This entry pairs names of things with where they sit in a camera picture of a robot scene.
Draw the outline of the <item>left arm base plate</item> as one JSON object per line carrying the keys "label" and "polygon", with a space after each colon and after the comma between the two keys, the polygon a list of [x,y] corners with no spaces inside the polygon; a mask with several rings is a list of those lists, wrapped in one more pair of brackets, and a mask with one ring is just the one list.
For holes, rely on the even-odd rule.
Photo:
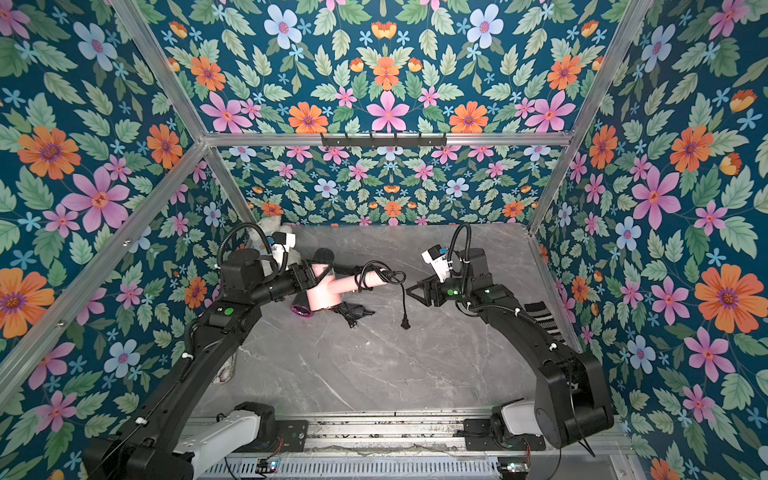
{"label": "left arm base plate", "polygon": [[303,452],[308,438],[309,422],[306,420],[277,420],[274,433],[259,441],[256,449],[270,454]]}

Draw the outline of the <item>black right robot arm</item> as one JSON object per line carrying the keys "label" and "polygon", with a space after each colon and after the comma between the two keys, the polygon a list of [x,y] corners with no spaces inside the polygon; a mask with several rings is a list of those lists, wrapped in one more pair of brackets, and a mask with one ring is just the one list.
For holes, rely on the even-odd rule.
{"label": "black right robot arm", "polygon": [[497,407],[492,419],[502,437],[535,435],[562,448],[586,443],[614,426],[614,412],[602,366],[597,358],[578,352],[546,326],[534,307],[521,304],[513,292],[493,280],[485,252],[471,248],[453,261],[435,245],[422,253],[434,274],[406,289],[428,307],[448,301],[480,318],[522,356],[536,377],[531,400]]}

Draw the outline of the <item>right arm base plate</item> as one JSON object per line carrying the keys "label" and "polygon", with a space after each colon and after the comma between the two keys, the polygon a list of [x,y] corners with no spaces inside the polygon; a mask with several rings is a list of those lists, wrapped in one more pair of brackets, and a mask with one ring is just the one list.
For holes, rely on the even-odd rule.
{"label": "right arm base plate", "polygon": [[538,452],[547,448],[542,436],[515,435],[496,418],[465,419],[454,436],[464,440],[468,451]]}

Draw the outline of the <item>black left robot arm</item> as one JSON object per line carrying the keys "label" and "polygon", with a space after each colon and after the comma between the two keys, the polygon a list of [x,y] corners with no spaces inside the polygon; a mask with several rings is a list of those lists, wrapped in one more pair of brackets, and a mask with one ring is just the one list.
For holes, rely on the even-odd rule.
{"label": "black left robot arm", "polygon": [[118,432],[94,438],[83,454],[91,479],[196,479],[239,445],[186,447],[181,434],[208,385],[260,320],[261,308],[316,287],[327,271],[308,261],[274,265],[251,248],[220,256],[221,292],[186,329],[184,350],[150,398],[140,404]]}

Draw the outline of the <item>pink hair dryer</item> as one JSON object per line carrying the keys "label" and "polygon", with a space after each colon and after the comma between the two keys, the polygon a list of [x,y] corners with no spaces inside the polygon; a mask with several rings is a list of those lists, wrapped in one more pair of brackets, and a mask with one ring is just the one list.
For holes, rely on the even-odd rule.
{"label": "pink hair dryer", "polygon": [[387,284],[377,272],[337,278],[328,264],[314,264],[312,271],[317,284],[307,291],[312,312],[330,309],[342,302],[342,296],[359,290],[372,289]]}

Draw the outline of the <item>dark grey hair dryer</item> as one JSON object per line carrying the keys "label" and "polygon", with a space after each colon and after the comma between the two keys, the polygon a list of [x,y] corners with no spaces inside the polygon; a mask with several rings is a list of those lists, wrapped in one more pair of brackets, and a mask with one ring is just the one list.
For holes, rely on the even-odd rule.
{"label": "dark grey hair dryer", "polygon": [[335,261],[335,254],[328,248],[318,248],[312,257],[314,264],[332,265]]}
{"label": "dark grey hair dryer", "polygon": [[[315,311],[312,311],[309,305],[304,303],[294,302],[291,304],[290,309],[294,314],[303,318],[311,318],[315,314]],[[355,328],[361,319],[375,314],[375,311],[368,309],[364,305],[344,301],[339,305],[331,307],[329,311],[342,316],[350,328]]]}

